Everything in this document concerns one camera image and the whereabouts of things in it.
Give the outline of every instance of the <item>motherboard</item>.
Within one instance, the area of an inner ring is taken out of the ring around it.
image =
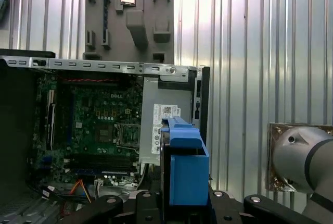
[[[33,156],[44,183],[136,185],[143,88],[136,77],[37,79]]]

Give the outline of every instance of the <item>metal wall panel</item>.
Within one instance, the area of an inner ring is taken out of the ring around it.
[[[11,1],[2,47],[82,58],[85,0]],[[265,189],[267,124],[332,124],[333,0],[174,1],[175,63],[212,68],[212,186],[302,211],[306,195]]]

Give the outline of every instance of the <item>power supply label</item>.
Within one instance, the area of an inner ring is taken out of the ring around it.
[[[160,153],[162,119],[173,116],[181,116],[181,109],[177,105],[154,104],[151,153]]]

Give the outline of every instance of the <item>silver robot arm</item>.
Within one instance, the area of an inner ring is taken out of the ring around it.
[[[313,194],[303,214],[333,223],[333,136],[315,127],[294,127],[275,143],[273,165],[299,192]]]

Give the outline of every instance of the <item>blue plastic bracket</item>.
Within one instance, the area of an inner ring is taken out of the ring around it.
[[[170,147],[197,149],[200,155],[171,155],[170,206],[205,206],[208,201],[209,154],[199,130],[180,117],[165,119]]]

